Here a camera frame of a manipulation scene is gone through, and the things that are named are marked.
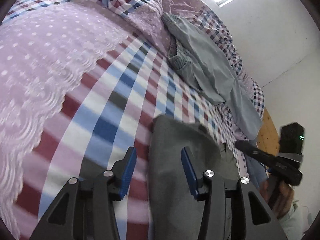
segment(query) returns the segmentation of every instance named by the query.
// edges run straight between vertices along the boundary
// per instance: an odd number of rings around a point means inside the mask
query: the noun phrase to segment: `gray fabric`
[[[168,56],[173,69],[212,104],[225,102],[241,131],[255,139],[262,120],[224,53],[187,19],[164,13],[162,21],[175,37]]]
[[[300,240],[302,238],[302,213],[297,199],[292,202],[289,212],[279,219],[288,240]]]
[[[195,240],[204,202],[190,194],[181,164],[181,149],[193,155],[226,179],[239,179],[233,153],[219,146],[200,124],[185,124],[161,115],[154,120],[149,150],[149,199],[155,240]],[[231,202],[226,202],[226,239],[231,232]]]
[[[249,143],[257,147],[257,139],[249,141]],[[251,158],[244,153],[245,162],[247,164],[247,171],[251,183],[259,190],[261,182],[265,181],[267,177],[266,167],[262,163],[258,162],[254,158]]]

